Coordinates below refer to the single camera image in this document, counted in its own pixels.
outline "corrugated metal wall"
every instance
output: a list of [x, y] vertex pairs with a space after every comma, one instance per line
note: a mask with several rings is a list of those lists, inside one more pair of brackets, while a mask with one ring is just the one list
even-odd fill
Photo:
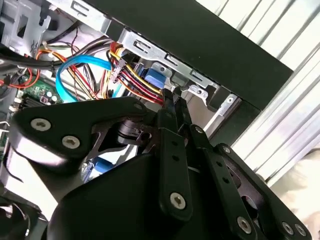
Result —
[[271, 186], [320, 141], [320, 1], [198, 2], [294, 70], [232, 146]]

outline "white surface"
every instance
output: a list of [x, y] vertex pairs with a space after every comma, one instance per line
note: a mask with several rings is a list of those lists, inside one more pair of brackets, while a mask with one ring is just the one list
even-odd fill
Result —
[[320, 231], [320, 150], [308, 154], [281, 177], [271, 190], [306, 225], [312, 239]]

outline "screw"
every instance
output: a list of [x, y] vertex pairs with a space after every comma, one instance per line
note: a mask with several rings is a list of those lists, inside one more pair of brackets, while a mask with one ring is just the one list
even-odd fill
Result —
[[307, 236], [306, 231], [299, 224], [295, 224], [294, 226], [302, 236]]
[[223, 146], [222, 148], [223, 148], [223, 150], [224, 150], [226, 153], [228, 153], [228, 154], [230, 153], [230, 149], [227, 148], [226, 146]]
[[226, 100], [227, 103], [231, 104], [234, 102], [234, 98], [231, 96], [231, 97], [228, 97], [228, 99]]
[[62, 144], [68, 149], [76, 149], [80, 146], [80, 140], [75, 136], [65, 136], [62, 138]]
[[31, 127], [37, 131], [47, 131], [51, 128], [51, 123], [44, 118], [35, 118], [31, 121]]
[[198, 127], [198, 126], [195, 127], [195, 130], [200, 134], [203, 133], [202, 129], [200, 127]]
[[135, 104], [133, 104], [133, 106], [134, 106], [135, 108], [137, 108], [137, 109], [142, 110], [142, 106], [141, 106], [139, 103], [135, 103]]
[[252, 232], [251, 230], [251, 226], [249, 224], [249, 222], [242, 216], [239, 216], [236, 219], [239, 227], [246, 233], [246, 234], [250, 234]]
[[282, 226], [288, 234], [290, 234], [290, 235], [294, 234], [294, 230], [292, 229], [292, 227], [290, 227], [290, 225], [288, 223], [286, 223], [285, 221], [282, 222]]
[[186, 207], [186, 201], [184, 197], [177, 192], [171, 193], [170, 202], [176, 209], [179, 209], [179, 210], [183, 210]]

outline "green circuit board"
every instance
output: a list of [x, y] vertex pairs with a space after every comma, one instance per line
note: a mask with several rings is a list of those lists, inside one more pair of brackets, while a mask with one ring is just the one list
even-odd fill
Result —
[[56, 88], [48, 83], [45, 83], [41, 78], [33, 86], [24, 89], [24, 92], [44, 104], [63, 103], [63, 100], [57, 93]]

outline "black panel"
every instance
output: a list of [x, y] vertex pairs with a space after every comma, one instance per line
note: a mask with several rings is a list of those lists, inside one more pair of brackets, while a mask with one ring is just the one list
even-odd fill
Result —
[[219, 143], [232, 145], [238, 137], [249, 127], [259, 115], [260, 111], [243, 101], [237, 109], [226, 119], [220, 128], [212, 135], [210, 143], [215, 146]]
[[262, 110], [292, 70], [195, 0], [86, 0]]

